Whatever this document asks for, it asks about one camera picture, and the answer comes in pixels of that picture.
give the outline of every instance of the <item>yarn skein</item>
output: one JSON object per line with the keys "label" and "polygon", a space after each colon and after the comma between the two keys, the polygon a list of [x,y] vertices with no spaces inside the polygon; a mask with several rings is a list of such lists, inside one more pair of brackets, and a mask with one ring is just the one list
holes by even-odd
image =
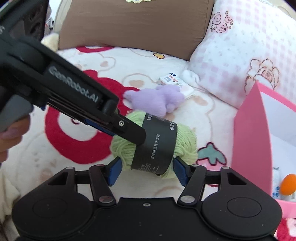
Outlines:
{"label": "yarn skein", "polygon": [[[139,126],[143,125],[146,113],[143,111],[134,111],[126,117]],[[192,165],[197,160],[197,139],[194,132],[186,125],[178,123],[177,139],[174,150],[174,156],[179,156],[186,164]],[[110,150],[113,156],[119,156],[122,160],[124,170],[131,168],[136,145],[121,138],[114,136],[111,142]],[[175,178],[173,164],[171,162],[167,171],[161,175],[162,178]]]}

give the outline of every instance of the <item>purple stuffed animal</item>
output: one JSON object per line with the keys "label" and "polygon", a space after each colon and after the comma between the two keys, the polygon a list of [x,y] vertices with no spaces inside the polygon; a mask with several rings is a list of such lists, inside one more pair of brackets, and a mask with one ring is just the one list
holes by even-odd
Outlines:
{"label": "purple stuffed animal", "polygon": [[185,96],[176,85],[159,85],[155,89],[140,91],[130,90],[126,91],[123,97],[131,102],[133,110],[142,110],[158,117],[172,113],[185,100]]}

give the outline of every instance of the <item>orange object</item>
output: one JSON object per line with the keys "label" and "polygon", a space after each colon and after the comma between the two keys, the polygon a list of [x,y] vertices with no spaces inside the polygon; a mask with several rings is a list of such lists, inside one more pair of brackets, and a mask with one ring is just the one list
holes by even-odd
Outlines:
{"label": "orange object", "polygon": [[289,174],[281,182],[279,192],[282,195],[289,196],[296,191],[296,175]]}

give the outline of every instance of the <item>white pillow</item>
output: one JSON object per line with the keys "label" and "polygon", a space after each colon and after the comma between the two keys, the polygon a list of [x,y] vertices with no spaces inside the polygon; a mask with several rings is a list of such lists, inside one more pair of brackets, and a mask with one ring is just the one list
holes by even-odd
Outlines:
{"label": "white pillow", "polygon": [[255,81],[296,103],[296,21],[264,0],[216,0],[188,69],[237,108]]}

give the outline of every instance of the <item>hand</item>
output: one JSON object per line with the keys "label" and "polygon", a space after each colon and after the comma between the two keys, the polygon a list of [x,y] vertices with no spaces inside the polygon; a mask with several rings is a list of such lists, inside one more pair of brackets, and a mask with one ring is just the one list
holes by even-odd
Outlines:
{"label": "hand", "polygon": [[19,144],[22,135],[25,134],[30,127],[30,116],[13,123],[5,132],[0,133],[0,163],[6,161],[8,157],[8,149]]}

